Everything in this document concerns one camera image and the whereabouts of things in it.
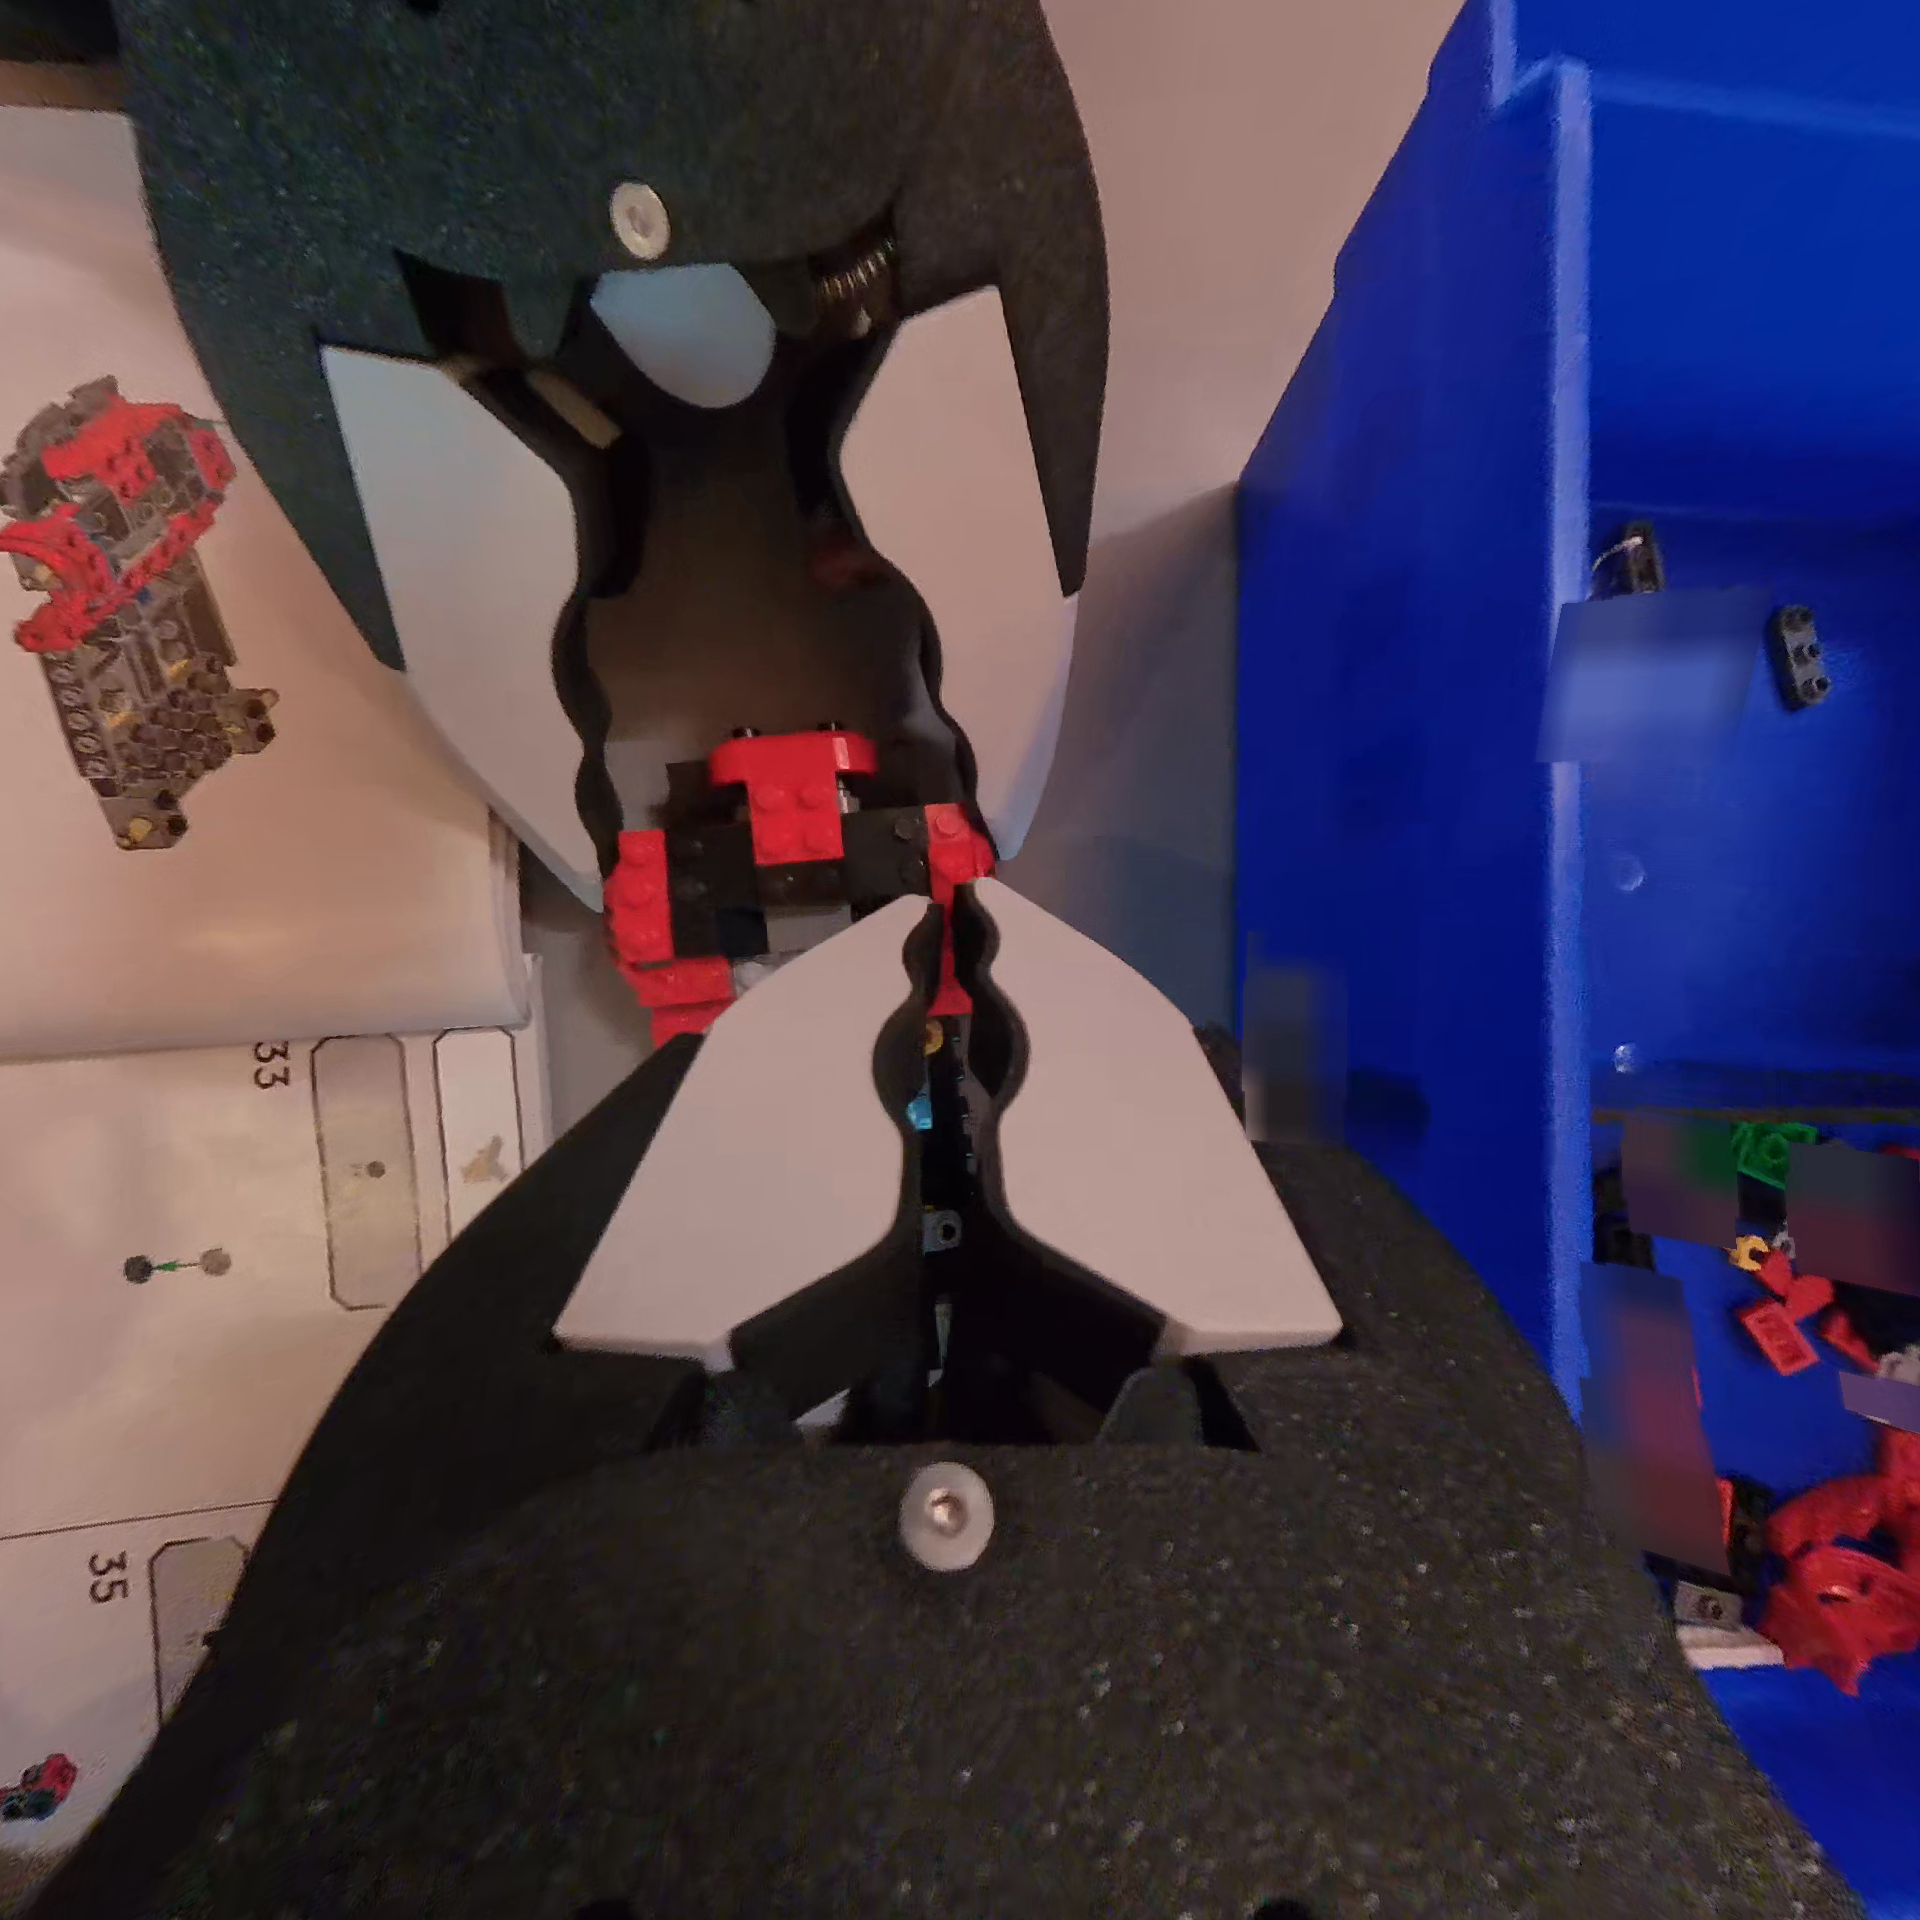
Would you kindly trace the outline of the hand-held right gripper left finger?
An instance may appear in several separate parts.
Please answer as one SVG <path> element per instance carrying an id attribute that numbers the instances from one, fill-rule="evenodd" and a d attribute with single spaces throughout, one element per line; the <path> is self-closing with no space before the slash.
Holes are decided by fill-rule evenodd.
<path id="1" fill-rule="evenodd" d="M 554 1342 L 734 1369 L 734 1340 L 877 1246 L 921 1252 L 923 1005 L 943 909 L 905 895 L 775 971 L 693 1052 Z"/>

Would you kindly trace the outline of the pile of mixed lego parts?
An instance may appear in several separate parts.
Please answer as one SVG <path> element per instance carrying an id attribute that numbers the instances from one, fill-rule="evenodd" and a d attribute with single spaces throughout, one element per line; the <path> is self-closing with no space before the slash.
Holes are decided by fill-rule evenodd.
<path id="1" fill-rule="evenodd" d="M 1688 1669 L 1920 1653 L 1920 1142 L 1597 1128 L 1580 1442 Z"/>

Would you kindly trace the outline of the lego instruction booklet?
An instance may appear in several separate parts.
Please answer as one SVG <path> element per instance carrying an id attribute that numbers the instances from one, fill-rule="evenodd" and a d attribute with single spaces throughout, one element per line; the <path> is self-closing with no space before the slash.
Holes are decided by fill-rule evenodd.
<path id="1" fill-rule="evenodd" d="M 121 117 L 0 117 L 0 1895 L 114 1804 L 308 1416 L 543 1150 L 513 843 L 210 418 Z"/>

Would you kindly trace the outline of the red and black lego car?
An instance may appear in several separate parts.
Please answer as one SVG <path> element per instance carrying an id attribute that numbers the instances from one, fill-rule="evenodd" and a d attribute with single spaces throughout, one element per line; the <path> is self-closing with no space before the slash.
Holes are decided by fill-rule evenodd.
<path id="1" fill-rule="evenodd" d="M 707 767 L 693 767 L 666 825 L 623 825 L 608 871 L 608 947 L 651 1014 L 666 1097 L 679 1094 L 693 1052 L 734 1005 L 905 895 L 923 895 L 943 909 L 923 1005 L 937 1066 L 951 1029 L 976 1007 L 951 949 L 951 909 L 976 895 L 976 875 L 995 875 L 976 808 L 908 799 L 905 777 L 890 777 L 863 734 L 734 734 Z M 890 1369 L 905 1340 L 921 1340 L 921 1297 L 923 1246 L 877 1246 L 841 1282 L 806 1290 L 806 1301 L 737 1330 L 734 1369 L 761 1379 L 789 1413 L 811 1413 Z"/>

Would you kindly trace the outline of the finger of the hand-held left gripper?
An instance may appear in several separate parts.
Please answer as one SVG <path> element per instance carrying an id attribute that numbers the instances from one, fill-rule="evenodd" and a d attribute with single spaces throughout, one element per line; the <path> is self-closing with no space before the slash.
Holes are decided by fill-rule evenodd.
<path id="1" fill-rule="evenodd" d="M 825 712 L 868 734 L 908 799 L 976 808 L 1011 858 L 1067 719 L 1075 591 L 1000 285 L 825 341 L 789 397 L 789 477 L 857 651 Z"/>
<path id="2" fill-rule="evenodd" d="M 613 578 L 613 418 L 554 368 L 318 353 L 401 682 L 543 871 L 613 871 L 593 595 Z"/>

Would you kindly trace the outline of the blue divided storage bin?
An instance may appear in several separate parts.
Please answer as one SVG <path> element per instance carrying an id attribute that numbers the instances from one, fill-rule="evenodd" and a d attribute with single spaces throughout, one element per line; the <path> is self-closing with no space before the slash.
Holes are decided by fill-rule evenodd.
<path id="1" fill-rule="evenodd" d="M 1591 595 L 1634 519 L 1669 591 Z M 1361 1330 L 1242 1369 L 1232 1895 L 1911 1920 L 1920 1658 L 1688 1671 L 1575 1442 L 1597 1128 L 1920 1133 L 1911 0 L 1459 9 L 1242 477 L 1242 959 Z"/>

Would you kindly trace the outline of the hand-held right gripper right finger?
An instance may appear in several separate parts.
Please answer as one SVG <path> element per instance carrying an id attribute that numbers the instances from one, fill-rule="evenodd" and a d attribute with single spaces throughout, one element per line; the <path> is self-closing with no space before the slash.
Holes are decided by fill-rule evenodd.
<path id="1" fill-rule="evenodd" d="M 1326 1342 L 1343 1322 L 1197 1029 L 1014 883 L 976 883 L 976 909 L 981 984 L 1014 1029 L 995 1094 L 1011 1228 L 1151 1301 L 1162 1355 Z"/>

